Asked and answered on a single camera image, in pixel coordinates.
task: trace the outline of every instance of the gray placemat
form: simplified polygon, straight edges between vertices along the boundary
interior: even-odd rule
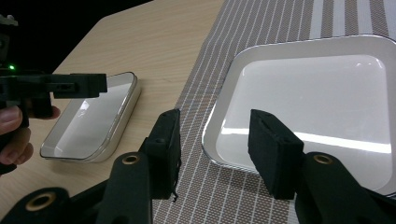
[[[396,1],[226,0],[181,93],[176,203],[155,201],[155,223],[298,223],[293,202],[272,199],[258,175],[211,163],[203,128],[232,59],[255,45],[373,34],[395,39]]]

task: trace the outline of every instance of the striped table runner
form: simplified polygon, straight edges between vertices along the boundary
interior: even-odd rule
[[[209,161],[202,133],[232,59],[255,45],[343,35],[396,39],[394,0],[226,0],[176,107],[181,109],[176,203],[155,201],[155,223],[298,223],[293,202],[272,199],[258,175]]]

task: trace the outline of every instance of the small white tray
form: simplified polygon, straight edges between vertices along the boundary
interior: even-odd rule
[[[203,134],[215,163],[257,174],[250,109],[276,115],[304,152],[338,158],[358,182],[396,192],[396,45],[359,35],[256,46],[232,62]]]
[[[98,162],[116,149],[140,95],[133,73],[107,78],[107,93],[73,99],[41,146],[43,158]]]

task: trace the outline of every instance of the light wood surface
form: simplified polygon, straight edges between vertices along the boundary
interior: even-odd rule
[[[34,190],[61,187],[73,196],[90,188],[108,178],[119,155],[137,151],[158,116],[175,107],[222,2],[155,0],[101,19],[55,73],[136,74],[142,93],[116,152],[100,163],[45,160],[39,149],[56,120],[31,119],[35,154],[0,177],[0,218]],[[53,104],[64,110],[68,102]]]

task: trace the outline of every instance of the tray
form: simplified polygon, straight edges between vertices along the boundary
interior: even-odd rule
[[[276,115],[304,152],[337,157],[358,182],[396,192],[396,45],[356,35],[255,46],[233,60],[205,125],[216,164],[257,174],[248,155],[250,109]]]
[[[107,78],[107,93],[73,99],[40,149],[43,158],[99,162],[116,149],[141,90],[130,72]]]

